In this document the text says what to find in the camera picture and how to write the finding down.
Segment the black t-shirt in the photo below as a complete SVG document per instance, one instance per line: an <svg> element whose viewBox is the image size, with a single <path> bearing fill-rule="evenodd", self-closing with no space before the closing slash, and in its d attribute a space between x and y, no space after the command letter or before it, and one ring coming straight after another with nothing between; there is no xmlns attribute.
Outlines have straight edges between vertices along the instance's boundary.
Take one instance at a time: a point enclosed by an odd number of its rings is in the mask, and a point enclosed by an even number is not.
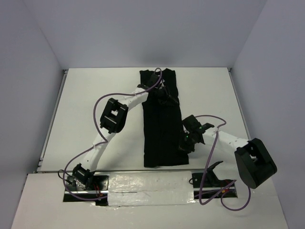
<svg viewBox="0 0 305 229"><path fill-rule="evenodd" d="M143 107L144 156L146 168L171 167L189 164L188 154L179 149L183 132L182 115L176 84L176 72L162 71L164 86L176 101L160 101L150 92Z"/></svg>

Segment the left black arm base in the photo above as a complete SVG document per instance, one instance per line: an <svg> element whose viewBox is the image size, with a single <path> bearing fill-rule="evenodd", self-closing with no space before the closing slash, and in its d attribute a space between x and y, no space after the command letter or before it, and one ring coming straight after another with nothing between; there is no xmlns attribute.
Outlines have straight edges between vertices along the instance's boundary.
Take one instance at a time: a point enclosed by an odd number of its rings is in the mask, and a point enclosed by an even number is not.
<svg viewBox="0 0 305 229"><path fill-rule="evenodd" d="M109 176L94 176L93 181L88 188L77 184L72 176L67 176L65 180L67 188L64 191L63 202L95 202L96 206L108 205L108 186Z"/></svg>

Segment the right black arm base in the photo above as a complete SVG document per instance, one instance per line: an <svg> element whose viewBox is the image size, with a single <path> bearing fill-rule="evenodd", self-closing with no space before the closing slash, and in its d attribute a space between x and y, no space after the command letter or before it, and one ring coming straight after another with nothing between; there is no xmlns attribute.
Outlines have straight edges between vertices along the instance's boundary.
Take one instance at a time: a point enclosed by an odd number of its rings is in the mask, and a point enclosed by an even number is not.
<svg viewBox="0 0 305 229"><path fill-rule="evenodd" d="M202 190L202 199L209 199L214 194L216 194L220 189L225 187L226 185L233 182L231 179L223 179L220 180L217 175L214 173L214 169L223 161L218 161L211 166L208 167L204 184L203 184L203 190ZM200 183L203 177L203 173L192 173L192 178L189 179L189 183L193 186L193 194L194 199L199 199L199 188ZM235 184L232 184L230 187L226 188L224 191L222 191L220 194L218 194L215 198L220 198L222 194L227 193L229 198L236 198L237 193L235 191Z"/></svg>

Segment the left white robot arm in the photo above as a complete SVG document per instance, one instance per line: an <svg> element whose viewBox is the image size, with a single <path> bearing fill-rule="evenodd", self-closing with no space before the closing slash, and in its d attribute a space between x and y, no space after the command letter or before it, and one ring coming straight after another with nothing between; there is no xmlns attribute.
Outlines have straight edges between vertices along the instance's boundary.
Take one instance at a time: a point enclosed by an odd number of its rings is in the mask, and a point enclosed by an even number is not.
<svg viewBox="0 0 305 229"><path fill-rule="evenodd" d="M183 124L175 71L140 71L140 84L133 92L121 93L121 99L114 99L113 95L107 95L109 100L100 121L95 123L99 133L96 142L72 171L77 186L82 190L93 186L93 175L105 148L123 130L128 112L139 104L143 109L144 167L188 163L188 157L179 151Z"/></svg>

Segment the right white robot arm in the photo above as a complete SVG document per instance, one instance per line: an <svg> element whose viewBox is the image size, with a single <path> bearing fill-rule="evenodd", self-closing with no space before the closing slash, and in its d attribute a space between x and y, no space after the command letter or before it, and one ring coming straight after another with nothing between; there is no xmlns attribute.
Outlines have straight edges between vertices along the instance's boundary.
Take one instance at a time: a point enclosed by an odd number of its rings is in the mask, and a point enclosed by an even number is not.
<svg viewBox="0 0 305 229"><path fill-rule="evenodd" d="M220 131L219 128L226 125L226 121L217 116L209 117L219 119L223 123L218 126L201 124L197 120L198 116L190 115L182 120L186 132L183 132L180 140L180 148L186 153L193 152L195 145L199 143L212 147L205 170L208 169L214 150L218 149L234 155L240 179L251 189L258 188L277 173L277 166L262 140L243 139Z"/></svg>

